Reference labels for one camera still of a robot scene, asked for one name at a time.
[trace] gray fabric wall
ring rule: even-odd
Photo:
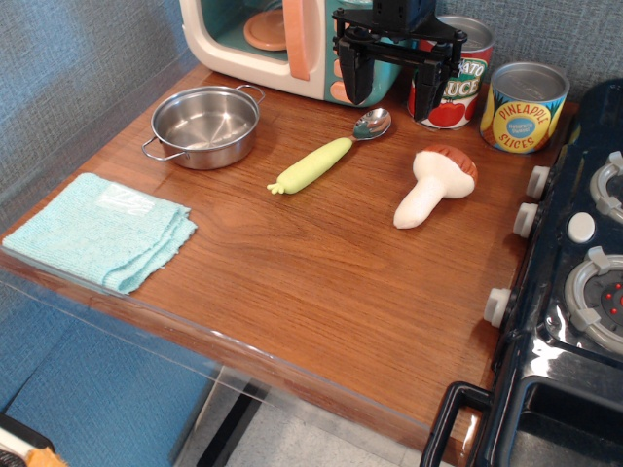
[[[620,0],[438,0],[437,13],[494,30],[492,69],[566,69],[572,100],[623,74]],[[0,232],[194,66],[181,24],[178,0],[0,0]]]
[[[0,232],[197,63],[181,25],[177,0],[0,0]]]

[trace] stainless steel pot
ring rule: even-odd
[[[241,89],[252,88],[255,100]],[[156,161],[174,161],[183,167],[209,170],[243,159],[253,148],[259,104],[266,95],[251,85],[237,88],[206,86],[184,90],[158,106],[152,116],[154,137],[143,144],[145,156]],[[156,139],[166,157],[147,152]]]

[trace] towel label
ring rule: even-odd
[[[95,201],[95,204],[105,209],[123,212],[132,216],[144,216],[152,210],[155,203],[123,185],[111,183]]]

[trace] orange handle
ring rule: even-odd
[[[303,2],[304,0],[283,0],[283,23],[290,74],[299,80],[309,81],[310,61],[305,47],[305,38],[308,37],[308,40],[311,40],[312,36],[311,31],[306,34]]]

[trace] orange object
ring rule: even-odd
[[[285,42],[288,49],[290,75],[299,80],[310,80],[309,51],[305,39],[313,37],[305,23],[304,6],[301,0],[283,0]]]
[[[251,17],[244,25],[244,39],[262,51],[285,51],[283,10],[269,10]]]
[[[50,448],[33,449],[26,456],[28,467],[68,467]]]
[[[460,168],[462,172],[473,178],[474,184],[478,183],[478,169],[476,168],[476,164],[461,149],[455,148],[454,146],[450,146],[448,144],[435,143],[426,146],[423,151],[432,151],[446,156],[458,165],[458,168]]]

